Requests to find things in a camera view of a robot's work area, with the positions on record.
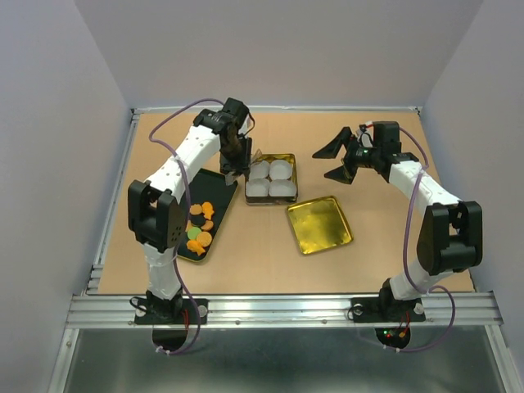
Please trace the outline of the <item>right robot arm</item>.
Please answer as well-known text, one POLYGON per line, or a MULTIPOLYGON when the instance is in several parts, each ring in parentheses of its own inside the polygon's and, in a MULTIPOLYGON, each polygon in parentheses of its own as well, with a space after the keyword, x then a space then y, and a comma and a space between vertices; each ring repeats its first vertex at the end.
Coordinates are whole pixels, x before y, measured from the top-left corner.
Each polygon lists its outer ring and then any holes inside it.
POLYGON ((482 208, 475 201, 463 201, 446 191, 427 170, 429 160, 402 150, 400 137, 408 131, 395 121, 361 124, 358 133, 343 128, 315 159, 334 159, 344 149, 341 166, 325 173, 325 178, 351 184, 360 168, 373 169, 409 199, 404 240, 409 240, 413 212, 422 214, 416 258, 403 255, 401 273, 387 279, 371 306, 362 305, 364 314, 378 313, 395 319, 412 309, 418 298, 444 278, 478 266, 483 256, 482 208))

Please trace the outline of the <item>orange round cookie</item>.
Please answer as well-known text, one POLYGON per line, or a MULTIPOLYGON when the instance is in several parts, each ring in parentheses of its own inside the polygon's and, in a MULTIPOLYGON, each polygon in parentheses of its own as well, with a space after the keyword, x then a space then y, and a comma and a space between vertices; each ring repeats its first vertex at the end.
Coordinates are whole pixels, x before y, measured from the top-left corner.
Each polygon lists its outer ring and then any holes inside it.
POLYGON ((214 223, 211 220, 206 220, 206 222, 201 226, 202 231, 210 231, 214 227, 214 223))

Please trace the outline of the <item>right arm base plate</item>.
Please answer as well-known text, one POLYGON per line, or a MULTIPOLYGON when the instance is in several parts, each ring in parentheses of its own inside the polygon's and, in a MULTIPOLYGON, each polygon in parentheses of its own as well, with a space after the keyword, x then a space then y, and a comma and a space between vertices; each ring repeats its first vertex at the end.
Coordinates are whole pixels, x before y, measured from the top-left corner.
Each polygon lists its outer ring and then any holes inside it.
POLYGON ((424 322, 424 312, 418 314, 417 306, 422 306, 420 299, 415 300, 393 300, 386 304, 378 296, 355 297, 351 301, 349 316, 355 323, 400 323, 424 322))

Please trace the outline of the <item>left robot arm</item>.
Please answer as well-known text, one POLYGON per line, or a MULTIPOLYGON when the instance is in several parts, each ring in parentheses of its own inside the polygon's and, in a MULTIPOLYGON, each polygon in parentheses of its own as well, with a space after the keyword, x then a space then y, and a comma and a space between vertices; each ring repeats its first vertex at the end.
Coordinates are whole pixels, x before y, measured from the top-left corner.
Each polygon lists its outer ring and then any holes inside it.
POLYGON ((202 110, 176 148, 149 136, 170 157, 146 180, 132 181, 127 192, 129 229, 148 268, 146 296, 132 303, 144 316, 166 323, 181 316, 183 284, 174 258, 189 220, 190 183, 215 155, 227 179, 248 177, 252 140, 247 134, 254 122, 248 106, 230 97, 218 111, 202 110))

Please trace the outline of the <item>orange fish cookie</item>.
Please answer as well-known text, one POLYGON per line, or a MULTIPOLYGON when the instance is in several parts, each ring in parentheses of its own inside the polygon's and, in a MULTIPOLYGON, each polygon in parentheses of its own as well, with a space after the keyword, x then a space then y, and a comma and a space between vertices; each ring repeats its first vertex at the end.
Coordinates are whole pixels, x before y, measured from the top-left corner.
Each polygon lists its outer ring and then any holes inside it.
POLYGON ((209 202, 209 201, 205 201, 201 204, 202 206, 202 209, 203 209, 203 215, 204 217, 206 218, 206 220, 212 220, 212 217, 215 213, 215 209, 214 209, 214 206, 209 202))

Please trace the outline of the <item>round tan biscuit cookie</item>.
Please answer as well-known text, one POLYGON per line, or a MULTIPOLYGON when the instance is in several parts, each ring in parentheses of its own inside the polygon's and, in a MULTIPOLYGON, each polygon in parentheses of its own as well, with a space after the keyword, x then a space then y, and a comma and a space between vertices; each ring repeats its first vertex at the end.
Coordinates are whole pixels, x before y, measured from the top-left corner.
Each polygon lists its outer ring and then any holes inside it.
POLYGON ((258 162, 260 160, 260 157, 262 156, 262 153, 261 152, 256 152, 252 157, 251 157, 251 163, 254 164, 256 162, 258 162))

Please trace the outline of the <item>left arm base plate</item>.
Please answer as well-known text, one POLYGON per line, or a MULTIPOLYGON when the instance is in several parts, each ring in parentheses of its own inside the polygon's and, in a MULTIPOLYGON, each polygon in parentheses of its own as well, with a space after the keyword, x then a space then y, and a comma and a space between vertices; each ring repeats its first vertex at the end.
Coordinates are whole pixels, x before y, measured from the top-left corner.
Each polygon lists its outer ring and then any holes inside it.
POLYGON ((152 300, 133 296, 129 300, 134 308, 136 325, 202 325, 207 323, 207 316, 200 316, 188 298, 174 300, 152 300))

